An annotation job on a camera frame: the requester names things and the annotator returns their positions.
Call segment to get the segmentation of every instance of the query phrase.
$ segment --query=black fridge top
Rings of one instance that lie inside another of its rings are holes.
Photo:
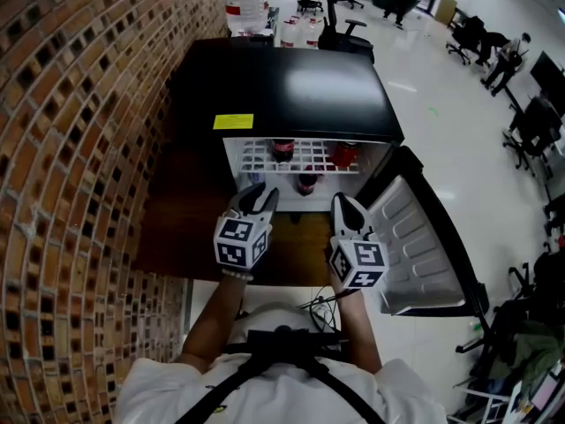
[[[368,58],[252,46],[238,38],[194,42],[171,85],[181,130],[402,143],[403,131]],[[214,130],[217,115],[253,115],[252,128]]]

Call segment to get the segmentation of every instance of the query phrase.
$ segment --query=white bottle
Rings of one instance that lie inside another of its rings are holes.
[[[321,35],[321,20],[311,18],[304,29],[305,46],[307,49],[317,49],[318,39]]]
[[[225,0],[228,27],[235,34],[255,34],[267,25],[267,0]]]
[[[281,30],[281,47],[298,47],[299,34],[297,21],[293,18],[285,20]]]

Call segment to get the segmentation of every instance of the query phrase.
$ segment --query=computer monitor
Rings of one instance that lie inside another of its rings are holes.
[[[531,68],[531,75],[538,82],[559,114],[565,115],[565,75],[546,52],[541,52],[538,62]]]

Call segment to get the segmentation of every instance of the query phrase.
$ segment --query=brick wall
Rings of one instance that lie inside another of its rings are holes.
[[[0,421],[107,422],[169,360],[180,283],[130,269],[164,86],[222,0],[0,0]]]

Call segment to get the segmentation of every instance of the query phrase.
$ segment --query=white marker cube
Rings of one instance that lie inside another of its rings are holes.
[[[218,218],[214,233],[216,262],[250,270],[267,251],[271,228],[270,224],[244,218]]]
[[[346,289],[373,287],[388,271],[387,247],[379,242],[341,239],[329,264]]]

